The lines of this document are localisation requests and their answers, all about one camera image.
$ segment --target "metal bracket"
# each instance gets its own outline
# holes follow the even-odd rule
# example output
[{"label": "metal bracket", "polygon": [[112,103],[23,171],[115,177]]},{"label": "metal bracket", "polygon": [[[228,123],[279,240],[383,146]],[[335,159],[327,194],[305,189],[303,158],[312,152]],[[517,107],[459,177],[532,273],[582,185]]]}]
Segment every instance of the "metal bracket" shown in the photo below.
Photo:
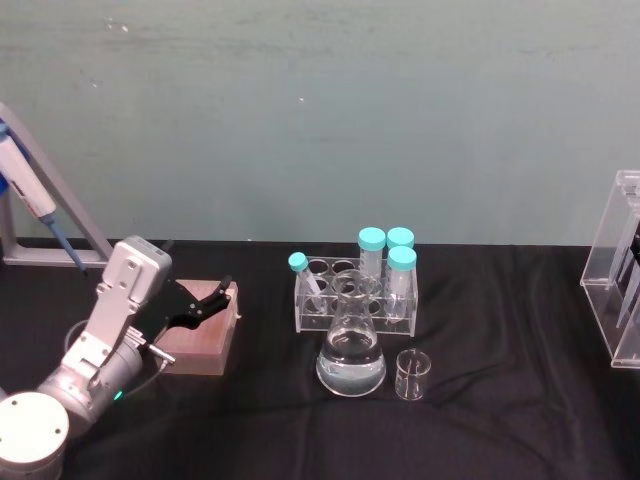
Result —
[{"label": "metal bracket", "polygon": [[[26,127],[2,103],[0,103],[0,120],[9,126],[13,140],[28,155],[29,164],[45,188],[54,200],[66,210],[93,247],[94,250],[76,250],[80,260],[87,267],[104,267],[113,252],[111,244],[93,222]],[[71,258],[62,249],[27,248],[18,243],[9,192],[0,196],[0,236],[2,237],[4,261],[7,265],[74,266]]]}]

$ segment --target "water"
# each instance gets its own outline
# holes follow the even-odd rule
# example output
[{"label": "water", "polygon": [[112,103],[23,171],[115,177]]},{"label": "water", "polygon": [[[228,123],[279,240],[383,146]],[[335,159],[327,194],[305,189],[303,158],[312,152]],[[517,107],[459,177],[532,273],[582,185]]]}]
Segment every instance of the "water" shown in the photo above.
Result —
[{"label": "water", "polygon": [[358,397],[372,392],[386,375],[375,331],[337,328],[327,334],[318,361],[318,378],[333,393]]}]

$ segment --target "black table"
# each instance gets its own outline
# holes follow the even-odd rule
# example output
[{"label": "black table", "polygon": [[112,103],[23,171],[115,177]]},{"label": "black table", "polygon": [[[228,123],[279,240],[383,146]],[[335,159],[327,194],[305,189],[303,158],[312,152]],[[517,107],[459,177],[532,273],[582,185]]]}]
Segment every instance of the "black table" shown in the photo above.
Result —
[{"label": "black table", "polygon": [[[178,242],[177,278],[238,281],[222,378],[163,376],[69,446],[68,479],[640,478],[640,391],[614,371],[578,280],[586,248],[420,246],[415,338],[381,336],[388,379],[342,399],[315,378],[322,335],[295,334],[286,259],[352,245]],[[0,385],[32,389],[86,318],[99,272],[0,267]],[[398,400],[396,354],[433,361]]]}]

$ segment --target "blue cap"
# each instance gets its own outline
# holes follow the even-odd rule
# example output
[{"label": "blue cap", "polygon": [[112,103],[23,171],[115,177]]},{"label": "blue cap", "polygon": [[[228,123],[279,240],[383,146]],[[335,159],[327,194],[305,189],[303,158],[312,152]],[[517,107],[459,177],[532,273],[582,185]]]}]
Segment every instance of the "blue cap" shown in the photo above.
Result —
[{"label": "blue cap", "polygon": [[408,228],[395,227],[387,232],[387,247],[413,247],[415,237]]},{"label": "blue cap", "polygon": [[416,268],[416,260],[418,256],[413,248],[409,247],[393,247],[389,250],[389,258],[387,263],[394,270],[408,272]]},{"label": "blue cap", "polygon": [[387,236],[384,231],[376,227],[367,227],[360,230],[358,234],[358,245],[368,252],[377,252],[384,248]]},{"label": "blue cap", "polygon": [[309,265],[309,260],[307,260],[307,256],[302,252],[292,253],[289,256],[289,267],[294,272],[301,272]]}]

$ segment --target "test tube rack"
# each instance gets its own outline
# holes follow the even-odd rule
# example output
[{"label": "test tube rack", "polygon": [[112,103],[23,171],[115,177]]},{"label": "test tube rack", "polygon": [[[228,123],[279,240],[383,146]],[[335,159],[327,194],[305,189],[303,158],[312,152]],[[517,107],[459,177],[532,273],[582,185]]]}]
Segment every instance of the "test tube rack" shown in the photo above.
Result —
[{"label": "test tube rack", "polygon": [[[309,269],[318,282],[324,300],[325,308],[318,311],[312,301],[312,293],[306,284],[296,277],[294,291],[296,332],[302,331],[327,331],[338,305],[338,294],[331,289],[331,281],[334,277],[349,269],[358,269],[358,258],[334,258],[334,257],[309,257]],[[382,262],[382,276],[380,285],[376,287],[371,296],[369,311],[373,325],[377,333],[414,336],[416,328],[416,313],[418,310],[418,280],[415,270],[411,278],[411,287],[407,297],[407,313],[403,318],[389,318],[385,313],[385,305],[392,301],[383,292],[386,291],[386,261]]]}]

